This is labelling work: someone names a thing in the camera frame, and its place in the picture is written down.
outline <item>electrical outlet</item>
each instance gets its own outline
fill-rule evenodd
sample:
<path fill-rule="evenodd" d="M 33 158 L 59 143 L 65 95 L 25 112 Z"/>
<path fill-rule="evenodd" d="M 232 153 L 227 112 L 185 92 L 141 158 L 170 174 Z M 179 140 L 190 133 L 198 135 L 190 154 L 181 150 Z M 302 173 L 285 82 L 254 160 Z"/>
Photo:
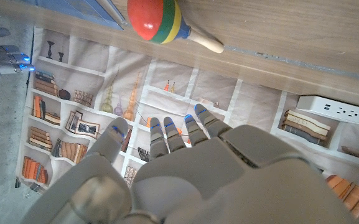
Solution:
<path fill-rule="evenodd" d="M 337 121 L 359 124 L 359 106 L 341 103 L 320 96 L 301 96 L 297 109 Z"/>

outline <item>robot finger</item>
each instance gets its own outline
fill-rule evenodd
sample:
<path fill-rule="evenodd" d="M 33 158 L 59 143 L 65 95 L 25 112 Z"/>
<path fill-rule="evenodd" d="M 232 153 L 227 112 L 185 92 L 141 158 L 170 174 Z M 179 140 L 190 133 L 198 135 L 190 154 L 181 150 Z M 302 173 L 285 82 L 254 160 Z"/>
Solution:
<path fill-rule="evenodd" d="M 229 125 L 216 118 L 201 104 L 197 104 L 196 106 L 194 106 L 194 111 L 202 122 L 205 129 L 210 134 L 211 138 L 217 137 L 231 129 Z"/>
<path fill-rule="evenodd" d="M 164 118 L 164 127 L 166 128 L 167 143 L 171 152 L 175 152 L 178 149 L 186 147 L 170 117 Z"/>
<path fill-rule="evenodd" d="M 150 120 L 150 160 L 168 154 L 168 148 L 164 141 L 160 121 L 157 118 Z"/>
<path fill-rule="evenodd" d="M 197 122 L 194 120 L 192 115 L 188 114 L 185 116 L 185 123 L 192 146 L 195 146 L 202 141 L 208 140 L 207 136 L 204 134 L 203 130 L 198 126 Z"/>

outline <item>blue led light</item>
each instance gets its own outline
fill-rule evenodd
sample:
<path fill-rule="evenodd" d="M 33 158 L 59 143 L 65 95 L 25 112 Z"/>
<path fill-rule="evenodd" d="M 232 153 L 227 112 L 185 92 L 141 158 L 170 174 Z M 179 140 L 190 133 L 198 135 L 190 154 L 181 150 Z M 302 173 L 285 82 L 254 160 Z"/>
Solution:
<path fill-rule="evenodd" d="M 165 125 L 164 127 L 168 127 L 168 126 L 170 126 L 170 125 L 172 125 L 173 123 L 169 123 L 169 124 L 167 124 L 167 125 Z"/>
<path fill-rule="evenodd" d="M 204 109 L 204 110 L 200 111 L 200 112 L 197 114 L 197 116 L 198 116 L 200 113 L 203 113 L 204 111 L 207 111 L 207 110 Z"/>
<path fill-rule="evenodd" d="M 156 127 L 156 126 L 160 126 L 160 124 L 156 124 L 155 126 L 150 127 L 150 129 L 153 129 L 153 128 Z"/>

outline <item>bookshelf backdrop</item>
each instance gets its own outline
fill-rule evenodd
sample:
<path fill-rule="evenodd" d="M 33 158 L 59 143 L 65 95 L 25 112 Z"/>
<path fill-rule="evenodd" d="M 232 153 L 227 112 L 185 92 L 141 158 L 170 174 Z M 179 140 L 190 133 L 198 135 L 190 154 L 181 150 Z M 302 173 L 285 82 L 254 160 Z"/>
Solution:
<path fill-rule="evenodd" d="M 359 158 L 338 150 L 344 123 L 295 110 L 299 97 L 297 95 L 271 90 L 270 95 L 259 96 L 262 87 L 245 84 L 242 80 L 199 71 L 197 68 L 157 60 L 49 30 L 36 28 L 35 33 L 36 37 L 41 38 L 35 39 L 33 64 L 37 70 L 53 73 L 58 90 L 64 89 L 71 94 L 70 100 L 64 100 L 57 95 L 41 91 L 35 86 L 37 82 L 35 72 L 30 75 L 16 175 L 22 183 L 28 186 L 33 183 L 38 184 L 39 192 L 47 190 L 66 171 L 75 166 L 76 162 L 66 157 L 56 157 L 52 152 L 31 144 L 29 142 L 31 127 L 50 134 L 52 150 L 57 139 L 81 144 L 89 149 L 106 129 L 106 125 L 118 117 L 118 115 L 101 110 L 102 104 L 105 103 L 109 94 L 109 86 L 112 87 L 110 98 L 112 108 L 121 104 L 122 110 L 126 111 L 131 102 L 130 96 L 137 78 L 139 80 L 136 88 L 134 116 L 132 120 L 127 120 L 131 136 L 127 148 L 119 152 L 117 159 L 112 164 L 126 180 L 133 179 L 128 175 L 133 176 L 136 173 L 135 170 L 139 170 L 146 163 L 141 159 L 138 149 L 150 151 L 150 132 L 147 127 L 147 119 L 155 116 L 162 121 L 166 116 L 170 116 L 177 128 L 182 131 L 184 142 L 188 142 L 183 117 L 186 114 L 195 116 L 193 107 L 202 102 L 217 118 L 232 127 L 245 123 L 252 124 L 292 144 L 319 169 L 324 170 L 322 174 L 324 178 L 331 174 L 337 174 L 351 182 L 359 183 Z M 59 62 L 59 58 L 54 56 L 55 52 L 52 53 L 52 59 L 48 58 L 47 40 L 49 39 L 54 40 L 55 47 L 65 51 L 62 62 Z M 82 49 L 77 50 L 78 46 L 91 50 L 80 54 Z M 94 62 L 100 62 L 100 64 L 96 66 L 94 63 L 86 61 L 88 57 L 92 57 Z M 170 80 L 170 88 L 175 82 L 173 93 L 164 90 L 168 80 Z M 208 85 L 207 83 L 211 83 L 208 80 L 219 80 L 219 82 Z M 74 101 L 75 90 L 81 90 L 91 95 L 93 97 L 91 103 Z M 250 110 L 244 109 L 252 95 L 254 95 L 254 99 L 271 99 L 271 102 L 267 101 L 266 105 L 253 105 L 255 108 L 260 107 L 257 109 L 263 111 L 258 115 L 264 116 L 263 119 L 253 120 Z M 46 112 L 59 117 L 59 124 L 52 124 L 34 116 L 34 98 L 36 96 L 41 97 L 44 101 Z M 321 145 L 313 144 L 304 138 L 282 130 L 281 124 L 287 110 L 294 110 L 329 125 L 331 129 L 327 133 L 327 140 Z M 70 121 L 70 113 L 76 111 L 82 114 L 81 120 L 85 124 L 98 124 L 98 133 L 95 136 L 76 134 L 75 131 L 72 132 L 66 128 L 67 122 Z M 45 167 L 49 176 L 46 184 L 25 178 L 22 175 L 25 156 L 31 157 Z"/>

